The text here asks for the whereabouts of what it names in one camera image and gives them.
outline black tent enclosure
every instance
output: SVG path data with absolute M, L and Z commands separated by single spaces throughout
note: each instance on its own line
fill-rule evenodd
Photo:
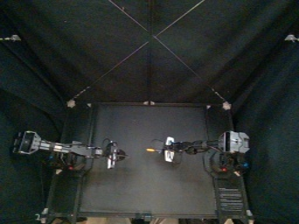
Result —
M 3 1 L 0 223 L 40 223 L 36 214 L 47 223 L 55 217 L 298 223 L 298 6 Z M 27 130 L 47 139 L 51 153 L 14 153 L 15 134 Z M 205 148 L 226 131 L 250 138 L 241 177 L 211 175 L 209 150 L 175 154 L 178 164 L 165 161 L 171 151 L 146 151 L 157 141 L 167 148 L 167 137 L 202 140 Z M 112 154 L 102 151 L 106 138 L 116 141 Z M 68 161 L 83 168 L 59 172 L 50 160 L 63 144 L 83 147 L 72 141 L 99 146 L 99 158 L 78 153 Z M 123 161 L 111 158 L 114 147 Z

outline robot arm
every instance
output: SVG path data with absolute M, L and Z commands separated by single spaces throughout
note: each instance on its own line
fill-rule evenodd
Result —
M 64 164 L 66 161 L 74 160 L 75 157 L 84 158 L 107 158 L 107 168 L 115 168 L 116 161 L 126 158 L 127 154 L 118 148 L 116 142 L 110 142 L 106 148 L 91 147 L 80 142 L 54 143 L 42 140 L 40 136 L 34 131 L 20 132 L 14 142 L 14 153 L 32 155 L 36 151 L 48 151 Z
M 210 172 L 235 172 L 237 175 L 242 175 L 249 168 L 245 157 L 249 151 L 249 135 L 242 132 L 227 131 L 221 135 L 219 140 L 201 140 L 193 143 L 175 142 L 173 137 L 167 137 L 162 149 L 147 149 L 147 151 L 163 153 L 166 162 L 174 162 L 178 153 L 195 155 L 207 152 L 205 164 Z

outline metal frame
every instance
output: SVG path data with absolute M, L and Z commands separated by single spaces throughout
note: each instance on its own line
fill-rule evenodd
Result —
M 234 127 L 234 122 L 233 122 L 231 110 L 227 110 L 227 114 L 229 114 L 230 128 L 234 131 L 235 127 Z M 230 181 L 235 182 L 235 189 L 238 189 L 239 192 L 241 192 L 243 209 L 238 214 L 235 214 L 234 212 L 231 214 L 227 214 L 227 213 L 222 212 L 221 182 L 222 182 L 222 184 L 225 183 L 227 186 L 231 186 Z M 215 200 L 217 200 L 217 206 L 218 206 L 218 211 L 217 212 L 218 212 L 219 223 L 221 224 L 225 223 L 227 221 L 227 219 L 237 219 L 237 220 L 243 221 L 243 223 L 249 223 L 249 214 L 247 214 L 249 197 L 247 197 L 247 191 L 246 191 L 246 185 L 245 185 L 243 177 L 235 177 L 234 174 L 230 178 L 222 178 L 222 177 L 214 176 L 213 177 L 213 182 L 214 182 L 214 189 L 215 189 Z
M 88 144 L 91 144 L 92 142 L 92 133 L 94 133 L 94 125 L 95 125 L 95 110 L 94 107 L 91 105 L 91 109 L 90 109 L 90 113 L 88 113 Z M 76 196 L 75 196 L 75 201 L 74 201 L 74 208 L 72 208 L 72 213 L 56 213 L 52 211 L 52 201 L 54 201 L 54 197 L 55 197 L 55 190 L 56 190 L 56 186 L 58 186 L 58 182 L 60 179 L 60 174 L 54 173 L 52 176 L 52 182 L 51 182 L 51 191 L 50 191 L 50 196 L 48 196 L 48 200 L 47 200 L 47 208 L 50 210 L 48 212 L 48 220 L 47 223 L 52 223 L 54 220 L 59 217 L 63 218 L 68 218 L 71 224 L 76 224 L 76 220 L 78 217 L 80 215 L 80 200 L 82 200 L 82 188 L 84 185 L 84 179 L 86 179 L 86 174 L 88 173 L 91 167 L 92 167 L 92 163 L 94 163 L 94 159 L 92 158 L 84 158 L 87 159 L 87 164 L 86 167 L 82 171 L 71 171 L 67 173 L 68 178 L 75 178 L 78 179 L 78 187 L 76 187 Z
M 78 101 L 76 104 L 88 104 L 90 101 Z M 115 102 L 115 101 L 94 101 L 94 105 L 108 105 L 108 106 L 143 106 L 143 107 L 185 107 L 185 108 L 202 108 L 202 107 L 223 107 L 222 103 L 166 103 L 157 102 L 155 104 L 146 104 L 145 102 Z
M 134 218 L 134 219 L 143 219 L 146 216 L 151 216 L 153 219 L 157 218 L 173 218 L 173 219 L 218 219 L 218 215 L 186 215 L 186 214 L 177 214 L 170 215 L 165 213 L 159 213 L 157 215 L 151 215 L 150 213 L 127 213 L 127 214 L 115 214 L 115 213 L 79 213 L 80 217 L 106 217 L 106 218 Z

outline cable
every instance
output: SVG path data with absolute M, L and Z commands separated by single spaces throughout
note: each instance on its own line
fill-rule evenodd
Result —
M 175 159 L 175 155 L 179 154 L 181 155 L 181 160 L 179 162 L 174 161 Z M 183 153 L 182 152 L 177 152 L 177 154 L 174 154 L 173 156 L 173 166 L 178 166 L 182 162 L 183 162 Z
M 90 147 L 88 145 L 86 145 L 84 143 L 55 143 L 56 145 L 60 145 L 60 146 L 72 146 L 72 145 L 80 145 L 80 146 L 87 146 Z
M 190 14 L 190 12 L 193 11 L 193 10 L 195 10 L 195 8 L 205 2 L 206 0 L 202 0 L 199 3 L 197 3 L 195 4 L 195 6 L 193 6 L 191 7 L 191 9 L 190 10 L 187 10 L 187 12 L 185 12 L 183 14 L 182 14 L 182 16 L 178 18 L 178 19 L 175 19 L 174 20 L 174 22 L 170 24 L 170 25 L 167 25 L 167 27 L 155 35 L 157 37 L 161 35 L 161 34 L 163 34 L 163 32 L 166 31 L 166 30 L 169 30 L 169 28 L 174 25 L 174 24 L 177 24 L 178 22 L 179 22 L 179 20 L 182 20 L 182 18 L 185 18 L 189 14 Z
M 116 155 L 119 158 L 130 158 L 129 155 Z
M 42 163 L 42 169 L 40 169 L 40 180 L 42 180 L 42 207 L 46 207 L 46 204 L 44 204 L 44 186 L 43 186 L 43 163 Z
M 118 161 L 116 159 L 112 159 L 110 157 L 107 157 L 107 160 L 110 160 L 111 162 L 116 162 Z
M 64 163 L 64 165 L 67 165 L 66 161 L 63 160 L 63 154 L 60 154 L 60 161 Z
M 154 142 L 158 142 L 158 143 L 163 143 L 163 144 L 165 144 L 165 141 L 163 141 L 163 140 L 161 140 L 161 139 L 154 139 L 154 140 L 151 141 L 151 147 L 153 147 L 154 149 L 158 148 L 157 145 L 154 144 Z
M 213 146 L 210 146 L 210 145 L 209 145 L 209 147 L 213 148 L 215 151 L 221 151 L 221 152 L 223 152 L 223 150 L 221 150 L 221 149 L 217 148 L 217 147 L 213 147 Z
M 110 138 L 106 138 L 103 141 L 102 141 L 102 148 L 104 148 L 104 142 L 108 141 L 111 142 Z
M 207 142 L 210 141 L 210 125 L 209 125 L 209 108 L 205 109 L 205 124 L 206 124 L 206 137 L 207 137 Z
M 66 111 L 66 102 L 64 102 L 64 99 L 62 97 L 62 94 L 59 92 L 59 90 L 56 89 L 56 87 L 52 85 L 52 83 L 48 81 L 48 79 L 42 75 L 42 73 L 36 70 L 36 66 L 32 66 L 31 65 L 31 62 L 28 62 L 26 60 L 26 58 L 14 50 L 14 48 L 4 42 L 2 42 L 2 44 L 4 45 L 6 49 L 10 51 L 10 53 L 22 61 L 22 63 L 30 68 L 30 70 L 32 71 L 32 73 L 35 75 L 39 76 L 39 78 L 42 79 L 42 82 L 48 86 L 50 90 L 56 94 L 60 102 L 62 102 L 62 105 L 64 106 L 64 111 Z M 28 44 L 26 44 L 26 48 L 30 49 L 31 53 L 34 52 L 32 49 L 28 47 Z
M 193 146 L 190 146 L 189 149 L 190 148 L 194 148 L 197 150 L 197 153 L 203 153 L 203 152 L 206 152 L 209 150 L 209 149 L 205 149 L 205 150 L 198 151 L 198 149 L 195 147 L 193 147 Z
M 126 12 L 125 9 L 122 9 L 118 4 L 115 2 L 112 2 L 112 0 L 108 0 L 118 8 L 119 10 L 135 21 L 135 23 L 147 31 L 147 29 L 142 26 L 142 24 L 129 15 L 129 13 Z
M 201 77 L 201 75 L 193 70 L 193 68 L 186 64 L 183 59 L 175 54 L 175 52 L 171 50 L 171 48 L 165 44 L 165 42 L 154 36 L 154 38 L 158 40 L 158 42 L 163 45 L 163 47 L 167 49 L 167 51 L 173 54 L 173 56 L 183 63 L 183 65 L 189 68 L 189 70 L 193 72 L 193 74 L 203 81 L 203 84 L 206 87 L 210 88 L 213 93 L 225 101 L 227 102 L 226 98 L 221 95 L 221 93 L 215 90 L 215 88 L 207 83 L 207 81 Z
M 135 50 L 134 52 L 131 52 L 125 59 L 122 59 L 116 65 L 103 74 L 98 77 L 98 79 L 82 90 L 79 91 L 78 94 L 74 95 L 74 97 L 71 98 L 71 100 L 75 100 L 80 97 L 80 95 L 88 90 L 91 89 L 98 83 L 99 81 L 141 51 L 141 49 L 145 48 L 145 46 L 149 44 L 149 41 L 145 42 Z

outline black fabric wall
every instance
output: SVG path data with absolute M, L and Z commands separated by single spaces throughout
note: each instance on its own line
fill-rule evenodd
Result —
M 0 21 L 2 37 L 15 34 Z M 51 171 L 43 154 L 16 157 L 15 134 L 34 130 L 51 141 L 60 140 L 64 106 L 47 82 L 24 42 L 0 42 L 0 223 L 35 223 L 43 210 Z
M 285 42 L 257 70 L 235 114 L 238 130 L 251 137 L 246 181 L 259 223 L 299 223 L 298 65 L 299 44 Z

